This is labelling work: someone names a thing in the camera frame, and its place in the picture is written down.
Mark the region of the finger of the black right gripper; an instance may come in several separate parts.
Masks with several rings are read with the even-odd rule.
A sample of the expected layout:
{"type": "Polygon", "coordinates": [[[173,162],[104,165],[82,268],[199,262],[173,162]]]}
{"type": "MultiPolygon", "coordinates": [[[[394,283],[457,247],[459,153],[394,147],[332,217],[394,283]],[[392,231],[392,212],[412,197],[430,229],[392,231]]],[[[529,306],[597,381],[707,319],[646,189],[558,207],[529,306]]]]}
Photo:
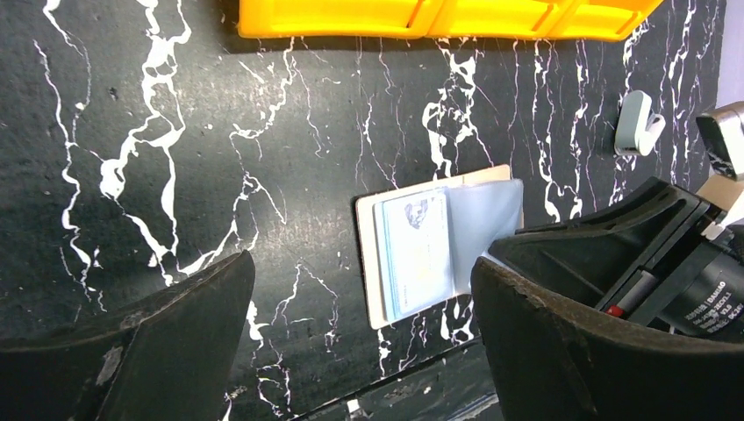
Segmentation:
{"type": "Polygon", "coordinates": [[[635,273],[656,273],[705,213],[704,199],[651,177],[605,209],[519,230],[495,240],[488,253],[545,289],[603,308],[635,273]]]}

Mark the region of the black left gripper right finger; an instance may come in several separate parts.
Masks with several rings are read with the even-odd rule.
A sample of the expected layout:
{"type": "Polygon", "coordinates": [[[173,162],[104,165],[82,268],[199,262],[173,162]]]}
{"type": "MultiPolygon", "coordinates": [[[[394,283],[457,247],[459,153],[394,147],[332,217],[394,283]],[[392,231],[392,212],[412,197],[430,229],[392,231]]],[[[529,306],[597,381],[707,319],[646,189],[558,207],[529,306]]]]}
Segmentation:
{"type": "Polygon", "coordinates": [[[614,318],[486,258],[474,310],[507,420],[740,420],[743,348],[614,318]]]}

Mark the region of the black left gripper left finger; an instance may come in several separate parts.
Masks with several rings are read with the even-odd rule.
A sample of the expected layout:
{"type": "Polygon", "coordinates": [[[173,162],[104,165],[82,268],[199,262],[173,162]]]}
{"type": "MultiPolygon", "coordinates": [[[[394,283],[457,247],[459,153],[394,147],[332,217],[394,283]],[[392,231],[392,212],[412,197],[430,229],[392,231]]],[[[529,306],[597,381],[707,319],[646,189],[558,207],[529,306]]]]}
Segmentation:
{"type": "Polygon", "coordinates": [[[236,253],[102,316],[3,339],[2,419],[221,419],[254,282],[236,253]]]}

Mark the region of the light blue VIP card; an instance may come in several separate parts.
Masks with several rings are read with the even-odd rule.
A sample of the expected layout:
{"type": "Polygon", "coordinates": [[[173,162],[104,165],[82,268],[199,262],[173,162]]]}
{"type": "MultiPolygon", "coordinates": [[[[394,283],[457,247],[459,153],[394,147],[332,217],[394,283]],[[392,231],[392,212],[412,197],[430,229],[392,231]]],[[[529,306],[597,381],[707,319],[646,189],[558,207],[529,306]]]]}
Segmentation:
{"type": "Polygon", "coordinates": [[[384,317],[407,318],[455,291],[448,193],[444,189],[373,205],[384,317]]]}

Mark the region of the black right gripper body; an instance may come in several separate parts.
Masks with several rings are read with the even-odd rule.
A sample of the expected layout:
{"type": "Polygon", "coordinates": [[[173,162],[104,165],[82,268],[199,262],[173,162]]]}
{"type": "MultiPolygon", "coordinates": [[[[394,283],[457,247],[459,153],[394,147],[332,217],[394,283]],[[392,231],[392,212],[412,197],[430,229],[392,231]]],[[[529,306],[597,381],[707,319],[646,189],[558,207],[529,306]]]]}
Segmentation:
{"type": "Polygon", "coordinates": [[[629,240],[612,259],[616,281],[596,310],[638,325],[660,319],[711,340],[743,338],[743,237],[712,233],[723,212],[701,197],[628,197],[593,213],[612,240],[629,240]]]}

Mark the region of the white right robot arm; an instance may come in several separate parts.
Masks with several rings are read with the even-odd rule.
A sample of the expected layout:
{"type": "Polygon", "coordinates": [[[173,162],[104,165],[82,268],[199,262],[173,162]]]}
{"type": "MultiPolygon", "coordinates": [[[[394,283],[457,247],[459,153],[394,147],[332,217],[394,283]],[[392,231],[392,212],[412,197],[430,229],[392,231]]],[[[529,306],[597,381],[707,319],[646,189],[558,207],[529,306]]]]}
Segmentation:
{"type": "Polygon", "coordinates": [[[523,229],[487,256],[545,289],[638,325],[743,340],[743,104],[696,120],[712,165],[697,192],[652,177],[610,207],[523,229]]]}

